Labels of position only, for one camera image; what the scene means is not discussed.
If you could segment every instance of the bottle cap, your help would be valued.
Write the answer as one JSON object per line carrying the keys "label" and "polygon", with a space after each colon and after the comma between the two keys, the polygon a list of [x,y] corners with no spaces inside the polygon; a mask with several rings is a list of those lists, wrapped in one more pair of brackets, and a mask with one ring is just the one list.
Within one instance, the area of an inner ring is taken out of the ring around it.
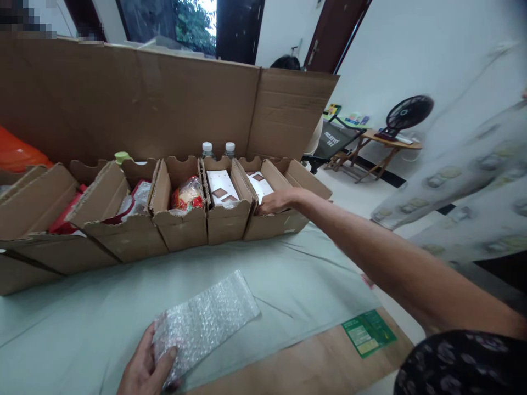
{"label": "bottle cap", "polygon": [[123,160],[125,159],[132,159],[128,152],[125,152],[125,151],[120,151],[118,153],[115,153],[115,161],[117,162],[118,165],[122,164]]}

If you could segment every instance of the black hair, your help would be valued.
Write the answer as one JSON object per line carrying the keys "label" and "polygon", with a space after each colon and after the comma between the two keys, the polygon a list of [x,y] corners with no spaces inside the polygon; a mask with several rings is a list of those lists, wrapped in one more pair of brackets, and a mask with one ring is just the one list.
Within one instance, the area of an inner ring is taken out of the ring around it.
{"label": "black hair", "polygon": [[300,70],[300,62],[297,57],[283,55],[271,65],[272,69]]}

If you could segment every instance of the chair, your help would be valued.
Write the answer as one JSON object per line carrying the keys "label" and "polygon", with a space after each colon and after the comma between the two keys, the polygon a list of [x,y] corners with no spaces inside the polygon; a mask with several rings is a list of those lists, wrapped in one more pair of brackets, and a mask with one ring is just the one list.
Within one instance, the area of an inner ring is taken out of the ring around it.
{"label": "chair", "polygon": [[[333,121],[340,123],[344,127],[332,124]],[[311,173],[316,174],[320,166],[329,163],[331,158],[338,152],[346,152],[344,150],[346,146],[365,132],[365,128],[349,126],[340,120],[337,115],[333,115],[329,121],[324,122],[322,125],[322,133],[316,151],[313,155],[304,155],[302,160],[309,162],[311,165]]]}

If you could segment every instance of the dark patterned shirt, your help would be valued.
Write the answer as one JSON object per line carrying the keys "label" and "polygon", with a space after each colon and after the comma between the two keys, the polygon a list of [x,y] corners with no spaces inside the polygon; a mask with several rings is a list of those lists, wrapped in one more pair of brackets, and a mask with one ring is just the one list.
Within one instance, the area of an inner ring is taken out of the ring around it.
{"label": "dark patterned shirt", "polygon": [[527,394],[527,342],[465,330],[434,335],[403,363],[394,393]]}

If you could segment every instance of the white wall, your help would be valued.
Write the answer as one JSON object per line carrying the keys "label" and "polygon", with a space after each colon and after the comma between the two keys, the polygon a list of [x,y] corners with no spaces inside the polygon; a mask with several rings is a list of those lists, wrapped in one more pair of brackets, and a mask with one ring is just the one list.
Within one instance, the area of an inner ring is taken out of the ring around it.
{"label": "white wall", "polygon": [[303,66],[321,11],[317,0],[266,0],[256,66],[269,67],[282,55],[291,55],[301,39],[298,60]]}
{"label": "white wall", "polygon": [[77,37],[77,28],[64,0],[29,0],[27,7],[33,9],[39,23],[49,25],[47,30],[61,36]]}
{"label": "white wall", "polygon": [[[494,61],[453,107],[430,125],[438,113],[465,90],[492,60],[501,41],[520,41]],[[435,100],[432,114],[415,127],[424,149],[401,153],[389,170],[408,178],[420,163],[453,148],[478,124],[518,102],[527,86],[527,2],[523,0],[372,0],[340,67],[331,103],[342,115],[359,111],[370,126],[384,127],[399,101],[416,94]],[[372,142],[361,156],[377,162],[388,151]]]}

